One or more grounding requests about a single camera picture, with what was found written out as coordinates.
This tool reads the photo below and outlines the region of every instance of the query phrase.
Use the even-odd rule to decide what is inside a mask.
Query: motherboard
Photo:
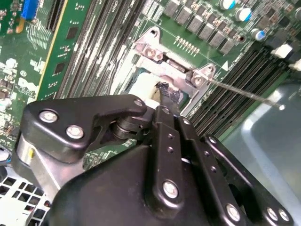
[[[32,101],[150,98],[158,81],[180,90],[200,136],[222,139],[259,103],[198,73],[267,97],[300,75],[300,21],[301,0],[3,1],[0,144],[13,149]]]

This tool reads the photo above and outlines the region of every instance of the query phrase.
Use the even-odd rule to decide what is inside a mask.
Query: blue capacitor
[[[235,0],[221,0],[220,7],[221,9],[231,9],[235,6]]]
[[[261,31],[257,28],[254,28],[252,31],[251,31],[251,36],[252,38],[254,38],[256,41],[262,41],[265,39],[266,37],[266,33],[264,31]]]
[[[237,19],[237,21],[248,21],[251,19],[252,16],[252,11],[250,8],[240,8],[239,10],[237,10],[235,17]]]

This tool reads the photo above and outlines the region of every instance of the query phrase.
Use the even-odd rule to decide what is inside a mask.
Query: metal bolt
[[[166,114],[169,114],[169,110],[167,108],[163,108],[162,111],[164,111]]]
[[[188,119],[183,119],[183,121],[186,125],[190,125],[190,121],[188,121]]]
[[[167,151],[168,151],[169,153],[173,153],[173,152],[174,152],[174,149],[173,149],[172,147],[168,147],[168,148],[167,148]]]
[[[168,138],[172,140],[172,139],[174,139],[174,135],[172,135],[172,134],[170,133],[170,134],[168,134]]]
[[[196,78],[195,80],[194,80],[194,83],[198,86],[199,84],[201,84],[201,82],[202,82],[202,79],[201,78]]]
[[[143,104],[141,103],[141,101],[138,100],[138,99],[134,100],[134,103],[135,103],[136,105],[138,105],[139,107],[142,107],[142,106],[143,106]]]
[[[66,133],[73,139],[81,139],[84,136],[84,130],[76,125],[69,126]]]
[[[216,141],[215,141],[212,137],[209,137],[209,140],[210,140],[212,143],[216,144]]]
[[[43,111],[39,114],[39,117],[42,121],[47,123],[53,123],[57,120],[57,115],[51,111]]]
[[[226,205],[227,212],[229,216],[232,218],[234,221],[239,221],[240,220],[240,214],[238,210],[231,204]]]
[[[267,212],[269,214],[269,217],[272,218],[272,220],[274,221],[278,221],[278,217],[276,215],[276,213],[274,212],[273,209],[271,209],[270,207],[267,208]]]
[[[280,210],[279,210],[279,214],[280,214],[280,216],[281,216],[281,218],[282,218],[283,220],[285,220],[285,221],[290,221],[288,215],[284,212],[284,210],[280,209]]]
[[[283,111],[285,109],[285,105],[281,105],[280,107],[279,107],[279,110],[280,111]]]
[[[177,187],[174,185],[174,183],[172,183],[170,181],[165,181],[163,183],[163,190],[164,190],[165,194],[171,199],[174,199],[178,196]]]

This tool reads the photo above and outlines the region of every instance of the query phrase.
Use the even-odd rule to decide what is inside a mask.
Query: metal rod
[[[285,109],[285,105],[280,105],[276,102],[273,102],[273,101],[270,101],[268,99],[262,98],[262,97],[260,97],[256,94],[253,94],[253,93],[250,93],[250,92],[247,92],[247,91],[243,91],[241,89],[235,88],[233,86],[230,86],[228,84],[225,84],[225,83],[222,83],[222,82],[219,82],[219,81],[212,80],[210,78],[206,78],[206,80],[208,80],[209,82],[211,82],[214,85],[217,85],[217,86],[223,87],[227,90],[236,92],[236,93],[241,94],[241,95],[243,95],[245,97],[248,97],[250,99],[260,101],[260,102],[262,102],[266,105],[272,106],[272,107],[277,107],[280,111],[283,111]]]

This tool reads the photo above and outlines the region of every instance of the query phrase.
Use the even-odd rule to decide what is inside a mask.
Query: blue connector
[[[39,0],[25,0],[21,17],[32,20],[36,16]]]

